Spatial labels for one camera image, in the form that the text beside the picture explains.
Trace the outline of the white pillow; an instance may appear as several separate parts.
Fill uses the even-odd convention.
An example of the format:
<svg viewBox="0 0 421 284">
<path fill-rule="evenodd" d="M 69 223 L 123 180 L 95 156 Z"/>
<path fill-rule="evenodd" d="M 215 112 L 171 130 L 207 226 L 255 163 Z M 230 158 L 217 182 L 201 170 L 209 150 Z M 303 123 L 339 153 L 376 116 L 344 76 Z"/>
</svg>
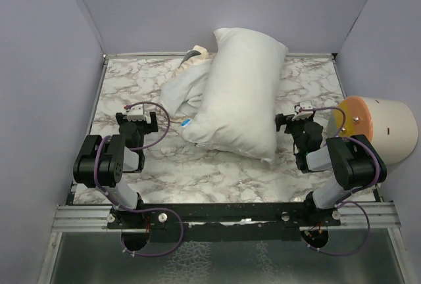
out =
<svg viewBox="0 0 421 284">
<path fill-rule="evenodd" d="M 214 36 L 218 51 L 198 113 L 182 138 L 271 164 L 277 150 L 275 101 L 288 48 L 244 28 L 220 28 Z"/>
</svg>

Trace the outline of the grey pillowcase with cream trim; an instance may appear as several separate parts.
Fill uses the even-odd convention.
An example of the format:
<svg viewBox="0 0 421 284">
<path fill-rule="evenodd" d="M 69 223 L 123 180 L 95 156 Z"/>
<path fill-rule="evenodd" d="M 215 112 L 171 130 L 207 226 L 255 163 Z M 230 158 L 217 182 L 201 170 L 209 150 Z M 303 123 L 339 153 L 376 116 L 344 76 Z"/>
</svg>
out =
<svg viewBox="0 0 421 284">
<path fill-rule="evenodd" d="M 215 53 L 194 46 L 161 87 L 159 104 L 173 121 L 193 118 L 200 107 Z"/>
</svg>

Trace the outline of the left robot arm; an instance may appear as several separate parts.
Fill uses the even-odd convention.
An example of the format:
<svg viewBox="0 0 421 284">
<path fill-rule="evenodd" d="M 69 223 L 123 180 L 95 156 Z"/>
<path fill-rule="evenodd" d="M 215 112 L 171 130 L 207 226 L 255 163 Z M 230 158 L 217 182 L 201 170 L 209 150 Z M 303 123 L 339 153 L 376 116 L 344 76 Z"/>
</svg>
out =
<svg viewBox="0 0 421 284">
<path fill-rule="evenodd" d="M 158 132 L 157 115 L 116 113 L 118 133 L 108 138 L 87 135 L 73 165 L 76 183 L 97 189 L 117 210 L 124 210 L 122 219 L 136 228 L 145 220 L 142 199 L 122 178 L 124 173 L 140 173 L 144 169 L 142 149 L 144 137 Z"/>
</svg>

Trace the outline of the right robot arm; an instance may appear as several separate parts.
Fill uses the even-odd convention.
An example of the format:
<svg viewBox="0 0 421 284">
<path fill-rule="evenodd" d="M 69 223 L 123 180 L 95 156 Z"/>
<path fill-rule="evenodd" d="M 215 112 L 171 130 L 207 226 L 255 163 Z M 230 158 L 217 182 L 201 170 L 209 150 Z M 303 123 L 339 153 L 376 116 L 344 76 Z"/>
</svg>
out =
<svg viewBox="0 0 421 284">
<path fill-rule="evenodd" d="M 302 217 L 309 225 L 318 225 L 327 210 L 387 177 L 384 161 L 363 134 L 329 137 L 322 145 L 323 127 L 314 121 L 315 112 L 300 108 L 295 114 L 275 117 L 276 130 L 285 126 L 285 133 L 293 138 L 293 155 L 300 171 L 333 170 L 333 177 L 303 202 Z"/>
</svg>

